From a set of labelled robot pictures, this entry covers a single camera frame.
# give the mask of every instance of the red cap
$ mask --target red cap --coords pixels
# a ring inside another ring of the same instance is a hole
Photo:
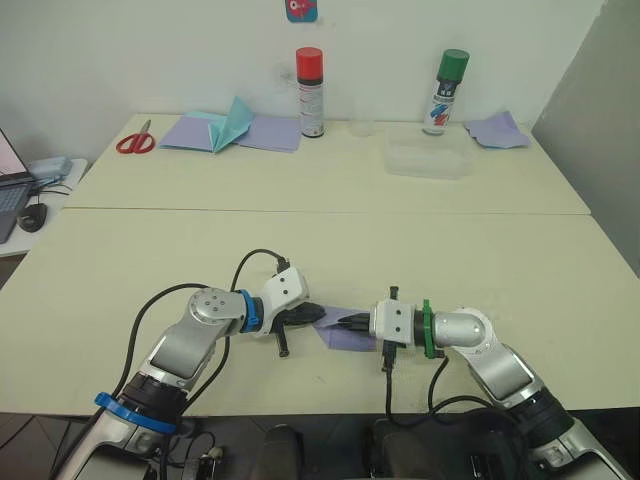
[[[303,80],[318,80],[322,78],[322,50],[304,47],[296,50],[296,64],[298,78]]]

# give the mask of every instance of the scissors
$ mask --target scissors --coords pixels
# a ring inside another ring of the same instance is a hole
[[[120,140],[116,145],[116,150],[119,153],[147,153],[151,151],[156,146],[156,141],[147,133],[150,125],[151,120],[147,120],[138,133]],[[151,142],[145,147],[144,144],[147,139],[151,139]]]

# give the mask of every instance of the green ring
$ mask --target green ring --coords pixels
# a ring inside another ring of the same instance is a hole
[[[424,356],[427,358],[436,358],[436,346],[433,343],[433,334],[431,331],[433,310],[429,305],[429,300],[424,299],[422,304],[422,323],[424,324]]]

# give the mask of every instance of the sticker on wall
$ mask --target sticker on wall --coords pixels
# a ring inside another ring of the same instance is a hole
[[[290,22],[315,22],[318,19],[317,0],[284,0]]]

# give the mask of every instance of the purple cloth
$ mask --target purple cloth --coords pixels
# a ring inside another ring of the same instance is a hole
[[[511,112],[498,113],[486,120],[465,122],[469,135],[480,145],[491,148],[512,148],[531,145],[531,139],[518,130]]]
[[[183,115],[171,130],[160,140],[161,147],[187,148],[190,150],[204,150],[212,152],[211,135],[209,134],[207,118],[189,117]]]
[[[353,352],[375,352],[376,339],[367,332],[353,332],[338,326],[338,320],[356,313],[369,313],[366,310],[352,308],[324,307],[325,316],[313,324],[313,327],[332,350],[350,350]]]
[[[297,118],[256,115],[249,131],[234,143],[275,152],[295,152],[300,144],[300,121]]]

